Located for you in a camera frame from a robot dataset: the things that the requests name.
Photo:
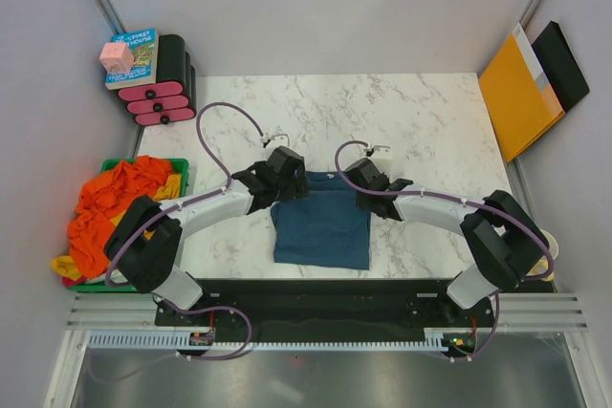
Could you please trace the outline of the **blue t shirt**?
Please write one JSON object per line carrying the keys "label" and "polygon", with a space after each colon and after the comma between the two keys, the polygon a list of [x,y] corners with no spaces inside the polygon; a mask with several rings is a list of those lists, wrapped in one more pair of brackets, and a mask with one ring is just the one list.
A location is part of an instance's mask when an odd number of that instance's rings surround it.
{"label": "blue t shirt", "polygon": [[309,195],[271,208],[277,263],[324,268],[370,268],[371,214],[337,173],[306,173]]}

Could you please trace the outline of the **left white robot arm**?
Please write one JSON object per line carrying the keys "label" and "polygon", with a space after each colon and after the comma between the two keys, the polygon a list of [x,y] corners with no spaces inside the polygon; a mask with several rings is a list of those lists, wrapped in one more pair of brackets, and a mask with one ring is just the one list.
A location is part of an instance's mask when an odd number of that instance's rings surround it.
{"label": "left white robot arm", "polygon": [[173,304],[189,325],[207,320],[204,289],[178,266],[183,242],[228,219],[251,215],[273,204],[305,198],[305,161],[278,146],[263,161],[230,176],[230,183],[181,199],[155,202],[143,195],[129,205],[104,246],[111,271],[118,270],[139,293]]}

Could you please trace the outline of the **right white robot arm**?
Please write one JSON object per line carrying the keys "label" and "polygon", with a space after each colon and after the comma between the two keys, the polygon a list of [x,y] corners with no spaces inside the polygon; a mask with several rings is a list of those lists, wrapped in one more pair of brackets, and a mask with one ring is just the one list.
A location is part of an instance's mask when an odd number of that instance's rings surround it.
{"label": "right white robot arm", "polygon": [[515,198],[496,190],[482,202],[427,191],[411,180],[390,181],[371,158],[351,164],[347,180],[357,190],[356,204],[383,219],[432,225],[465,238],[473,264],[459,273],[438,301],[447,324],[462,324],[480,300],[514,291],[536,268],[543,250],[558,255],[556,239],[539,228]]}

